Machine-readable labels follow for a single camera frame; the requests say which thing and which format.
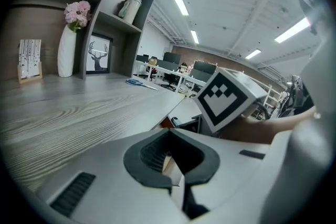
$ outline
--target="deer antler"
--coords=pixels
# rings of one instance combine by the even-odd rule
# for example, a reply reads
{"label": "deer antler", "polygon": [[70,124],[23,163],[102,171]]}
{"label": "deer antler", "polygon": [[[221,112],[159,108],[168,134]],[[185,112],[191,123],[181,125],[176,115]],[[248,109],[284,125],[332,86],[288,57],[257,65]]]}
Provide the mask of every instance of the deer antler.
{"label": "deer antler", "polygon": [[94,56],[94,58],[97,58],[96,57],[96,53],[92,53],[92,50],[93,50],[93,43],[95,43],[94,41],[90,43],[89,45],[89,54],[91,54],[92,56]]}
{"label": "deer antler", "polygon": [[100,59],[100,58],[102,58],[102,57],[107,56],[107,54],[108,54],[107,51],[108,51],[107,45],[104,44],[104,54],[101,55],[101,53],[99,53],[99,57],[97,57],[97,59]]}

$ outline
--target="pixel heart pattern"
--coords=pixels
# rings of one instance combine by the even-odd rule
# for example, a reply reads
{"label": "pixel heart pattern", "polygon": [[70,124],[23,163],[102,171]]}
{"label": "pixel heart pattern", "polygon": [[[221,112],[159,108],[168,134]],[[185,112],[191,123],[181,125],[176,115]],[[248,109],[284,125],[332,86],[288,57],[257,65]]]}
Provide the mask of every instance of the pixel heart pattern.
{"label": "pixel heart pattern", "polygon": [[199,95],[198,100],[216,126],[237,110],[247,100],[247,95],[228,78],[218,73]]}

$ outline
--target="desk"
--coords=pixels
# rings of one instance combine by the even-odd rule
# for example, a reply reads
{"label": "desk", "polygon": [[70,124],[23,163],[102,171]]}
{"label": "desk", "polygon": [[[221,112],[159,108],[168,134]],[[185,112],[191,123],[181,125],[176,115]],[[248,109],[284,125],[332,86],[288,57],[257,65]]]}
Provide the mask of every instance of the desk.
{"label": "desk", "polygon": [[189,77],[189,75],[187,73],[180,73],[180,72],[168,70],[168,69],[165,69],[165,68],[162,68],[162,67],[152,66],[152,65],[150,65],[148,63],[145,63],[145,62],[140,62],[140,61],[135,61],[135,62],[138,64],[138,70],[139,70],[140,65],[150,67],[149,74],[152,72],[152,69],[155,68],[158,72],[162,72],[162,73],[166,73],[166,74],[174,74],[176,76],[179,76],[180,79],[179,79],[179,83],[178,83],[177,88],[176,88],[176,93],[179,92],[178,90],[180,89],[182,78],[185,78],[187,81],[190,81],[190,82],[193,83],[193,86],[192,86],[191,89],[194,88],[195,84],[200,85],[200,86],[206,85],[206,82],[204,82],[202,80],[192,78],[192,77]]}
{"label": "desk", "polygon": [[21,87],[17,80],[3,83],[0,149],[12,177],[36,190],[88,148],[154,128],[183,99],[150,82],[157,91],[125,80],[47,75]]}

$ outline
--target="brick wall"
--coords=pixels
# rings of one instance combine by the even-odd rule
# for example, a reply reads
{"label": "brick wall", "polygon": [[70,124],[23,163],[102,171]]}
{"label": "brick wall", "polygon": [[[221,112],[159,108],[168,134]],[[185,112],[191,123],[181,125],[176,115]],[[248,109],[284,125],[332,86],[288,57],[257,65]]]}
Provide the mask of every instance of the brick wall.
{"label": "brick wall", "polygon": [[195,60],[202,60],[202,61],[210,62],[214,64],[217,63],[219,67],[225,67],[225,68],[234,69],[237,71],[244,71],[246,75],[254,79],[257,79],[266,85],[272,85],[272,88],[275,89],[277,92],[282,92],[284,90],[276,82],[270,80],[269,78],[265,77],[263,74],[257,72],[256,70],[253,70],[252,68],[242,65],[241,63],[237,63],[235,61],[231,61],[229,59],[222,58],[214,54],[209,54],[207,52],[178,47],[178,46],[174,46],[172,49],[172,52],[175,54],[181,55],[180,63],[185,62],[187,65],[192,65],[195,62]]}

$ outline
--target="picture frame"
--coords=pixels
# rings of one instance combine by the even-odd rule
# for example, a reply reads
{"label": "picture frame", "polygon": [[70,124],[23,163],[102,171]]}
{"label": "picture frame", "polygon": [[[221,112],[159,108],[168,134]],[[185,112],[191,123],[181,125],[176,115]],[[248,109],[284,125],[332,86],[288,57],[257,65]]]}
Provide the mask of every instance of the picture frame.
{"label": "picture frame", "polygon": [[92,33],[87,51],[86,74],[110,72],[113,38]]}

